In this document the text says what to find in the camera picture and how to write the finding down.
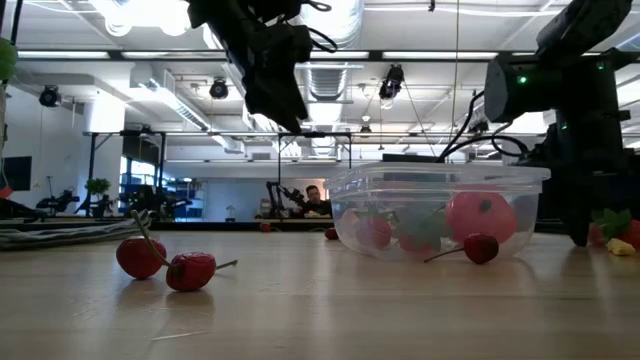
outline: plastic container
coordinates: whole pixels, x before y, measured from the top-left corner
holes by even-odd
[[[543,168],[376,163],[324,187],[340,240],[362,254],[424,261],[482,233],[498,240],[504,258],[531,239],[549,177]]]

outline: cherry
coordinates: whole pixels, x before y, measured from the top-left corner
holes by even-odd
[[[486,264],[498,256],[500,244],[493,236],[473,234],[464,241],[464,253],[478,265]]]
[[[338,240],[338,232],[336,231],[336,228],[330,228],[327,229],[324,232],[324,236],[327,238],[327,240]]]
[[[150,240],[162,258],[166,259],[167,249],[164,245],[156,239]],[[138,280],[152,277],[162,267],[162,260],[156,257],[144,236],[132,236],[120,243],[116,250],[116,259],[124,272]]]
[[[173,258],[169,263],[153,245],[149,238],[147,229],[145,229],[138,212],[131,211],[131,217],[136,221],[144,239],[147,241],[149,248],[152,249],[154,255],[163,265],[167,266],[166,281],[167,285],[177,291],[195,291],[207,285],[213,277],[216,270],[228,266],[238,265],[238,260],[216,266],[216,259],[211,254],[205,253],[189,253],[180,254]]]

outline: table surface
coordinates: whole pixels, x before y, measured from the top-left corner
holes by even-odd
[[[158,233],[239,266],[174,293],[117,243],[0,254],[0,354],[16,359],[639,359],[640,261],[536,235],[483,267],[383,262],[310,233]]]

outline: person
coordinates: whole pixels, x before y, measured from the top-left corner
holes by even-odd
[[[320,197],[320,189],[315,185],[307,186],[307,201],[303,207],[298,207],[296,213],[307,214],[310,212],[317,213],[318,215],[331,215],[331,202],[324,201]]]

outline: potted plant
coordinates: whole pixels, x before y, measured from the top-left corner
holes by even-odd
[[[98,198],[96,203],[100,205],[101,201],[105,201],[104,194],[111,188],[111,183],[107,179],[89,179],[84,188],[89,192],[89,196],[95,195]],[[93,208],[92,211],[94,217],[103,217],[105,206],[98,206]]]

